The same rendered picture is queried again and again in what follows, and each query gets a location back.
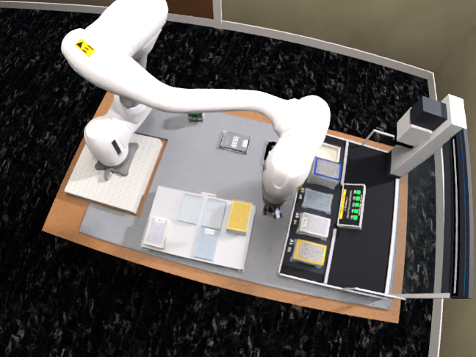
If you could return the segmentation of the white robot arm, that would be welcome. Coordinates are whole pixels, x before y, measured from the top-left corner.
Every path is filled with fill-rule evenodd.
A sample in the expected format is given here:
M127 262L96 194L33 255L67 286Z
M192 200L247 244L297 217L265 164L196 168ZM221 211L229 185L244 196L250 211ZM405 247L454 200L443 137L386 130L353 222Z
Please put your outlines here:
M328 105L315 95L283 100L255 90L180 89L161 83L145 68L167 13L165 0L116 0L93 24L69 32L62 41L72 69L115 94L109 111L84 130L86 145L98 160L95 169L105 169L108 180L113 173L129 174L139 148L129 141L152 109L176 114L258 112L279 137L264 163L262 192L270 203L287 202L302 187L323 144Z

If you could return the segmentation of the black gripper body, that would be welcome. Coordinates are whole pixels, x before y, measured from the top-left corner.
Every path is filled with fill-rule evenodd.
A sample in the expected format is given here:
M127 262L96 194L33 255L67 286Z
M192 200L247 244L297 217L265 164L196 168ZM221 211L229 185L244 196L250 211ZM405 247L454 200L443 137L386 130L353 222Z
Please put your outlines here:
M284 203L280 203L280 204L273 204L273 203L270 203L269 201L267 201L265 198L264 198L264 195L262 193L262 199L263 201L268 205L270 206L273 211L276 211L276 209L278 208L278 210L280 210L281 206L284 204Z

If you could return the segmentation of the black flat nest plate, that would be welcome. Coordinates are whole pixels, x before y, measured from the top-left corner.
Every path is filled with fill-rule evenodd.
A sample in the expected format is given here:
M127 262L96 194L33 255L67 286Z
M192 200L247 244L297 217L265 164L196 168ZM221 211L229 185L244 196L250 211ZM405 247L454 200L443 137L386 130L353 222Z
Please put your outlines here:
M275 141L267 140L262 166L264 166L264 163L265 163L265 161L268 157L268 154L271 152L271 150L274 149L276 144L277 144L277 142L275 142Z

